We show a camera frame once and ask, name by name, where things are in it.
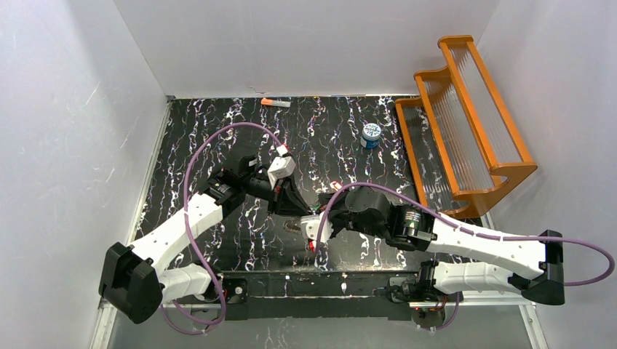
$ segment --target gray floor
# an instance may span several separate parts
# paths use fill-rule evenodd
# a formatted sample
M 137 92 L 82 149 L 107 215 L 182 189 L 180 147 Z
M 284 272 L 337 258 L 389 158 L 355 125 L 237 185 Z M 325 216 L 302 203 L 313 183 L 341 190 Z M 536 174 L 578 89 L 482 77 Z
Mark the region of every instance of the gray floor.
M 172 320 L 193 329 L 177 310 Z M 226 321 L 206 336 L 171 329 L 157 313 L 134 325 L 118 314 L 110 348 L 531 348 L 516 305 L 461 306 L 456 320 L 431 334 L 411 321 L 384 318 L 270 318 Z

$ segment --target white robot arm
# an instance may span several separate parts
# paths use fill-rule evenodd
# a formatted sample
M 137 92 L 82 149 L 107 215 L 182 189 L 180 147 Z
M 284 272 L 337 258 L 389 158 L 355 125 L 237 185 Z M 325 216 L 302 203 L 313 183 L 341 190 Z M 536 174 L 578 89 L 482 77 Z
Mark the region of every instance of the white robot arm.
M 322 207 L 332 197 L 320 194 Z M 384 194 L 366 186 L 343 192 L 335 201 L 327 213 L 321 242 L 336 237 L 345 228 L 377 236 L 402 250 L 456 254 L 474 260 L 462 264 L 435 260 L 421 263 L 417 277 L 395 290 L 400 300 L 490 290 L 521 294 L 548 305 L 565 302 L 561 242 L 504 241 L 515 235 L 470 225 L 445 214 L 435 219 L 409 204 L 394 205 Z M 302 219 L 300 228 L 309 241 L 317 239 L 323 215 Z M 552 230 L 541 235 L 562 236 Z
M 266 173 L 254 155 L 232 159 L 229 166 L 215 169 L 207 181 L 197 183 L 188 202 L 188 221 L 197 238 L 240 206 L 246 195 L 268 202 L 268 212 L 300 217 L 311 210 L 292 179 L 295 162 L 286 147 Z M 170 262 L 190 241 L 186 235 L 184 210 L 176 212 L 157 229 L 129 246 L 115 243 L 107 251 L 99 294 L 125 313 L 134 323 L 149 318 L 162 302 L 204 294 L 212 278 L 201 265 L 167 270 Z

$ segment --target orange marker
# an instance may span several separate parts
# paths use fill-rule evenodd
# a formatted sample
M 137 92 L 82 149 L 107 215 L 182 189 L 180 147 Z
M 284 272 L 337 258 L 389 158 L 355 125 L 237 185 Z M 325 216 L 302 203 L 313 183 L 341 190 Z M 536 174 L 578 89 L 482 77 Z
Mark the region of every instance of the orange marker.
M 261 99 L 261 105 L 269 105 L 271 107 L 291 107 L 291 102 L 283 102 L 282 100 L 269 100 L 268 98 Z

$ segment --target can label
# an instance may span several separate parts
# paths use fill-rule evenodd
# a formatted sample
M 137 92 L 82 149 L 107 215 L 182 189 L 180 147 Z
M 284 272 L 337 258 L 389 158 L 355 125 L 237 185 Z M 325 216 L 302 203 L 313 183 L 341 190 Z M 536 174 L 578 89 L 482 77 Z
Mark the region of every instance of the can label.
M 366 140 L 365 138 L 362 138 L 360 140 L 360 144 L 366 149 L 373 149 L 377 148 L 377 145 L 379 145 L 379 140 Z

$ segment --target black tabletop with white veins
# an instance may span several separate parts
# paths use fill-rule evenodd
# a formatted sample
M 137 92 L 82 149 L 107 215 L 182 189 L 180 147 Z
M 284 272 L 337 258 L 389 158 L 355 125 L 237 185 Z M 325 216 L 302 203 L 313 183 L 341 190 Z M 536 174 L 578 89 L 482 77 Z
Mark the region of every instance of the black tabletop with white veins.
M 221 127 L 240 121 L 263 125 L 291 150 L 296 159 L 296 181 L 307 203 L 332 191 L 330 183 L 373 182 L 410 198 L 415 187 L 405 155 L 394 98 L 291 97 L 291 108 L 268 107 L 260 98 L 173 100 L 162 145 L 136 238 L 151 232 L 182 208 L 182 183 L 194 151 Z M 372 150 L 360 145 L 362 126 L 382 129 L 380 144 Z M 193 169 L 192 183 L 208 176 L 225 161 L 237 144 L 252 145 L 263 162 L 276 151 L 272 140 L 257 129 L 238 128 L 206 148 Z M 268 216 L 267 203 L 248 197 L 223 222 L 204 232 L 198 243 L 204 256 L 221 270 L 417 270 L 430 258 L 463 262 L 452 255 L 401 252 L 381 239 L 343 231 L 328 241 L 316 257 L 302 235 L 283 228 L 287 218 Z M 196 257 L 185 249 L 170 268 L 187 265 Z

